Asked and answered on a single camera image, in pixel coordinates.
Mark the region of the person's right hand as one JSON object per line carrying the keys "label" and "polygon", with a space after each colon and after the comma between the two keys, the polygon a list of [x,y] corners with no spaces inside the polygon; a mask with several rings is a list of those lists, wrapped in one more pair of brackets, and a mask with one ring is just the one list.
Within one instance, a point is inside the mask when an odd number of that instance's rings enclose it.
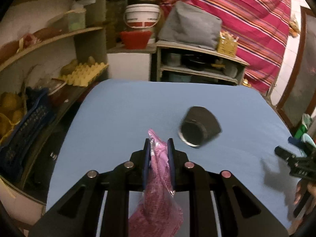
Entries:
{"label": "person's right hand", "polygon": [[309,207],[306,209],[306,214],[309,214],[315,207],[315,182],[314,181],[307,181],[305,179],[301,179],[298,182],[293,204],[297,205],[300,202],[300,200],[303,198],[306,192],[309,192],[310,195],[313,197],[313,201],[310,203]]}

